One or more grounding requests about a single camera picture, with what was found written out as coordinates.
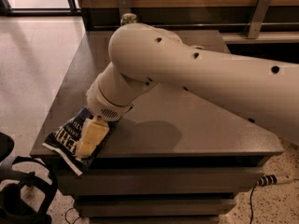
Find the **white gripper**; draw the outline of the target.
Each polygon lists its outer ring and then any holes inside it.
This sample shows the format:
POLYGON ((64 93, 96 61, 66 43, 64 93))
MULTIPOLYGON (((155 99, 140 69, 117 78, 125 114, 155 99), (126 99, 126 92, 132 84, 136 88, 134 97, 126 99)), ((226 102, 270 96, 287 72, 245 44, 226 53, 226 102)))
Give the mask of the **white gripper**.
POLYGON ((132 108, 130 105, 113 105, 95 83, 87 90, 86 98, 87 108, 94 117, 100 119, 85 119, 75 154, 78 159, 85 159, 93 154, 109 131, 107 121, 120 120, 132 108))

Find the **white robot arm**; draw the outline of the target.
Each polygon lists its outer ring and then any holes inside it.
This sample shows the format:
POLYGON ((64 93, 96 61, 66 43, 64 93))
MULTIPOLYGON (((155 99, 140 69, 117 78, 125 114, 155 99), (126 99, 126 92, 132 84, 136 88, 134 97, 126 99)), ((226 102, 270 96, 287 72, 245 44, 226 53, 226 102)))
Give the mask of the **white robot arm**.
POLYGON ((116 121, 156 84, 177 85, 288 141, 299 142, 299 66, 187 46, 177 35, 129 23, 108 43, 110 64, 87 90, 87 109, 116 121))

